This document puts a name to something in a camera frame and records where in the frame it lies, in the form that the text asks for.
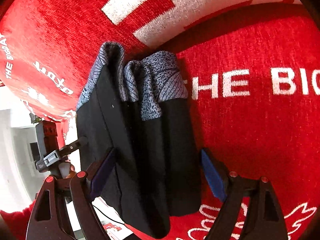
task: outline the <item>clamp jaw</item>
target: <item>clamp jaw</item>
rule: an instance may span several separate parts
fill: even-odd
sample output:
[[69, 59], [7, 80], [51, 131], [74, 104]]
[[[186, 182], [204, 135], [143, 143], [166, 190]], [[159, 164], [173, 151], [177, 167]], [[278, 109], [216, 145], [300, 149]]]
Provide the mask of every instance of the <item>clamp jaw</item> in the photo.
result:
[[206, 240], [229, 240], [242, 198], [250, 197], [239, 240], [287, 240], [287, 230], [276, 193], [266, 177], [246, 179], [216, 160], [209, 149], [201, 150], [202, 166], [213, 195], [223, 205]]
[[105, 159], [96, 161], [73, 178], [46, 178], [29, 220], [26, 240], [75, 240], [65, 197], [71, 197], [86, 240], [109, 240], [92, 206], [116, 163], [116, 150], [109, 148]]

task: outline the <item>screw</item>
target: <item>screw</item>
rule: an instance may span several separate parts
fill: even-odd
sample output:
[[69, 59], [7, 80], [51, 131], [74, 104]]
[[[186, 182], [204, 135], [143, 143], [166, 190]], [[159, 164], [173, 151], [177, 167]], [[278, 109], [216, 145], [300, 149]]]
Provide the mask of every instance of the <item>screw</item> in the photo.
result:
[[53, 182], [53, 177], [52, 176], [49, 176], [45, 179], [46, 182], [50, 183], [50, 182]]
[[262, 181], [263, 183], [267, 183], [269, 180], [268, 180], [267, 177], [261, 177], [261, 181]]
[[86, 175], [85, 171], [80, 171], [77, 174], [78, 178], [83, 178], [85, 175]]
[[235, 178], [238, 176], [238, 173], [236, 173], [235, 171], [230, 171], [229, 175], [230, 175], [230, 177]]

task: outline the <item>patterned blue fabric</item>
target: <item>patterned blue fabric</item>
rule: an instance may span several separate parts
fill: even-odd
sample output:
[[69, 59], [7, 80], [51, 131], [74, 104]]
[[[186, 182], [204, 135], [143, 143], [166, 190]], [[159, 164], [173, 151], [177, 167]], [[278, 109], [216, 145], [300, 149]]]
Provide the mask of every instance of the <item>patterned blue fabric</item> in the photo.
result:
[[139, 102], [142, 120], [160, 117], [162, 112], [159, 103], [174, 98], [188, 97], [174, 54], [160, 51], [142, 61], [130, 61], [124, 66], [123, 47], [114, 42], [106, 42], [101, 46], [92, 66], [76, 110], [89, 100], [103, 66], [108, 66], [109, 50], [114, 46], [118, 46], [120, 51], [116, 66], [120, 99]]

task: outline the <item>black cable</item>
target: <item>black cable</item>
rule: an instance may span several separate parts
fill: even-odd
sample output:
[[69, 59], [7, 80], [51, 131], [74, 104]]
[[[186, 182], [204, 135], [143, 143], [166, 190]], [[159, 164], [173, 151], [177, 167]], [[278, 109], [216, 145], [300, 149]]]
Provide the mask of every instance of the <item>black cable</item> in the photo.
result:
[[94, 208], [98, 209], [102, 215], [104, 215], [106, 218], [110, 219], [111, 221], [116, 222], [116, 223], [119, 223], [119, 224], [121, 224], [121, 225], [124, 225], [124, 223], [114, 221], [114, 220], [111, 219], [110, 217], [106, 216], [106, 215], [105, 215], [99, 208], [97, 208], [95, 205], [92, 205], [92, 206], [93, 206]]

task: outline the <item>red and white knit fabric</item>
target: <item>red and white knit fabric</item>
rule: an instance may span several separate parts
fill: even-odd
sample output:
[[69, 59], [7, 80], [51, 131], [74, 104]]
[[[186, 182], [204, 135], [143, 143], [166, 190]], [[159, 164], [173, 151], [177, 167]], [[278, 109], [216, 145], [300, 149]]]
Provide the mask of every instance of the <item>red and white knit fabric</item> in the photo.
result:
[[[300, 1], [16, 0], [0, 22], [0, 79], [39, 116], [68, 119], [104, 41], [130, 58], [176, 53], [198, 147], [242, 176], [267, 176], [295, 240], [320, 199], [320, 33], [285, 3]], [[203, 180], [199, 212], [172, 217], [165, 239], [202, 240], [219, 207]]]

